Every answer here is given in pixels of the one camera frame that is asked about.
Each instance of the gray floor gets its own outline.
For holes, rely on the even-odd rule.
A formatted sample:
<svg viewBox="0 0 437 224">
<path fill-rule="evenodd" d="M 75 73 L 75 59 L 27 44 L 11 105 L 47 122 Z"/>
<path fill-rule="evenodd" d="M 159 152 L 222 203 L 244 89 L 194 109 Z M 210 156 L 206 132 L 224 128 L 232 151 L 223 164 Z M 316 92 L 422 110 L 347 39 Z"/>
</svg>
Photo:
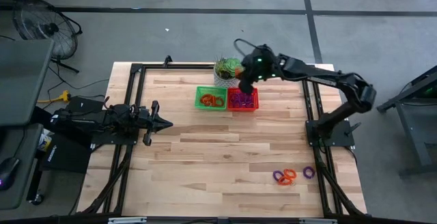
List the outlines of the gray floor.
<svg viewBox="0 0 437 224">
<path fill-rule="evenodd" d="M 303 0 L 47 0 L 55 5 L 129 8 L 304 9 Z M 311 0 L 315 10 L 437 10 L 437 0 Z M 9 12 L 0 12 L 0 34 L 19 39 Z M 71 65 L 62 70 L 71 84 L 82 86 L 109 77 L 114 61 L 211 61 L 238 56 L 235 38 L 269 44 L 284 53 L 314 62 L 306 16 L 241 14 L 105 14 L 69 13 L 83 26 Z M 437 18 L 316 16 L 324 63 L 363 75 L 378 90 L 376 104 L 397 94 L 405 83 L 437 64 Z M 58 83 L 46 77 L 41 98 Z M 67 89 L 58 87 L 54 96 Z M 73 95 L 104 94 L 106 83 L 72 90 Z M 54 111 L 62 104 L 51 106 Z M 354 115 L 358 170 L 368 213 L 385 218 L 436 222 L 437 175 L 399 179 L 397 172 L 417 164 L 395 111 L 373 110 Z M 38 207 L 22 203 L 0 219 L 66 214 L 71 209 L 81 175 L 52 172 L 45 177 L 46 201 Z"/>
</svg>

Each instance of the wooden table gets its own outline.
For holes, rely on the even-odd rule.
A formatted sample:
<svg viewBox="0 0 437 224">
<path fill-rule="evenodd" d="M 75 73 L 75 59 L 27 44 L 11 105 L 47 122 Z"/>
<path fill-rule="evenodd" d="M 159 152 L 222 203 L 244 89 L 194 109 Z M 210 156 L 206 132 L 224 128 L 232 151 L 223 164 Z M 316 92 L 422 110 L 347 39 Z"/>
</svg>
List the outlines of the wooden table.
<svg viewBox="0 0 437 224">
<path fill-rule="evenodd" d="M 107 90 L 110 104 L 124 102 L 130 65 L 114 63 Z M 330 64 L 316 66 L 333 70 Z M 318 181 L 302 175 L 304 167 L 315 167 L 306 142 L 302 83 L 256 83 L 259 109 L 246 113 L 195 109 L 199 85 L 214 85 L 212 70 L 147 70 L 141 105 L 150 107 L 158 100 L 159 115 L 174 126 L 153 135 L 152 146 L 134 146 L 123 215 L 322 216 Z M 320 92 L 325 112 L 341 104 L 337 89 L 320 86 Z M 107 183 L 113 151 L 113 145 L 104 145 L 92 154 L 78 211 L 88 207 Z M 339 185 L 365 212 L 352 155 L 344 148 L 332 151 Z M 295 186 L 279 186 L 273 180 L 272 172 L 285 168 L 298 172 Z"/>
</svg>

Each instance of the purple ring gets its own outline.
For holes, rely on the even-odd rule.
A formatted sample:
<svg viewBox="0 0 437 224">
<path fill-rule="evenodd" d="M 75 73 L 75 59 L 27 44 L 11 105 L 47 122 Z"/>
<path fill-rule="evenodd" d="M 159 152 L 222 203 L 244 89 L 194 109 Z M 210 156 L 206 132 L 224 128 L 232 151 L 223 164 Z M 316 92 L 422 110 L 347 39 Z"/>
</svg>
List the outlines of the purple ring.
<svg viewBox="0 0 437 224">
<path fill-rule="evenodd" d="M 279 171 L 279 170 L 273 171 L 273 178 L 278 182 L 279 179 L 278 179 L 278 177 L 276 177 L 277 174 L 280 174 L 281 177 L 284 176 L 284 174 L 281 171 Z"/>
<path fill-rule="evenodd" d="M 310 176 L 307 175 L 307 170 L 311 171 L 311 175 Z M 306 177 L 306 179 L 312 179 L 314 177 L 314 175 L 315 175 L 315 171 L 314 171 L 314 169 L 312 167 L 308 166 L 308 167 L 305 167 L 303 169 L 303 175 Z"/>
</svg>

